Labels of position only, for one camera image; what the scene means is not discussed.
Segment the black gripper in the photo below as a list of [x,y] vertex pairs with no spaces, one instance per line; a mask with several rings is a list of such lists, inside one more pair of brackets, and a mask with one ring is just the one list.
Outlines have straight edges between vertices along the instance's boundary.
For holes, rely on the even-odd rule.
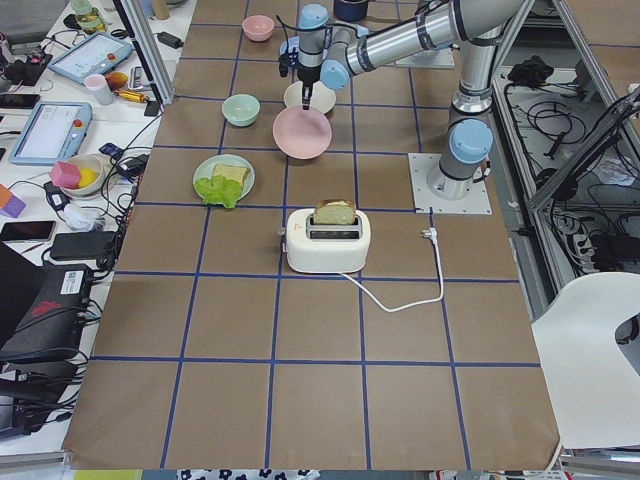
[[313,84],[319,80],[319,67],[299,65],[297,69],[297,77],[303,82],[301,87],[302,108],[309,109],[313,95]]

